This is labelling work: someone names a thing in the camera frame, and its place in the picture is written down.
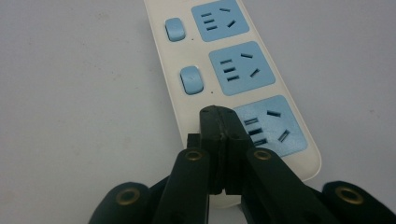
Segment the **power switch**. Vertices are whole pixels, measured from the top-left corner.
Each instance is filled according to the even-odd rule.
[[[166,33],[168,33],[168,38],[172,42],[176,42],[184,39],[186,37],[186,32],[184,31],[183,23],[179,18],[172,18],[165,22]]]
[[[201,74],[197,67],[189,66],[181,69],[180,77],[184,91],[188,95],[194,95],[204,89],[204,82],[201,80]]]

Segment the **table surface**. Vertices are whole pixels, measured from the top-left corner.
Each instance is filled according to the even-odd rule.
[[[322,155],[396,212],[396,2],[244,1]],[[143,1],[0,3],[0,223],[87,223],[182,149]],[[237,207],[211,223],[246,223]]]

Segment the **outlet slot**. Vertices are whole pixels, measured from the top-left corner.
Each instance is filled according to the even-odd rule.
[[[244,120],[245,125],[250,125],[259,122],[257,118]]]
[[[279,142],[283,142],[289,136],[289,134],[290,132],[288,130],[285,130],[285,132],[283,132],[277,140],[279,140]]]
[[[218,29],[218,26],[210,26],[210,27],[206,28],[207,31],[211,31],[211,30],[214,30],[214,29]]]
[[[228,23],[228,28],[231,28],[233,25],[235,24],[235,21],[231,21],[230,23]]]
[[[243,57],[243,58],[253,58],[253,55],[251,55],[251,54],[246,54],[246,53],[241,53],[241,57]]]
[[[271,111],[271,110],[267,110],[267,115],[280,118],[281,113],[278,113],[278,112],[275,112],[275,111]]]
[[[249,134],[250,136],[255,135],[255,134],[258,134],[258,133],[262,133],[262,128],[255,129],[255,130],[252,130],[252,131],[248,132],[248,134]]]
[[[230,10],[230,9],[228,9],[228,8],[224,8],[224,7],[221,7],[221,8],[220,8],[220,11],[231,12],[231,10]]]
[[[228,59],[228,60],[221,61],[220,64],[231,63],[232,61],[233,61],[233,60]]]
[[[258,146],[261,146],[261,145],[264,145],[264,144],[267,144],[267,143],[268,143],[267,139],[263,138],[263,139],[260,139],[260,140],[257,140],[255,142],[253,142],[253,145],[255,147],[258,147]]]
[[[210,23],[210,22],[214,22],[215,20],[213,20],[213,19],[211,19],[211,20],[208,20],[208,21],[204,21],[204,24],[208,24],[208,23]]]
[[[224,73],[231,73],[231,72],[235,71],[235,67],[226,68],[223,71],[224,71]]]
[[[237,79],[239,79],[239,76],[227,77],[227,81],[235,81]]]
[[[258,73],[260,72],[260,69],[256,68],[256,70],[254,70],[254,72],[250,75],[251,77],[256,76]]]

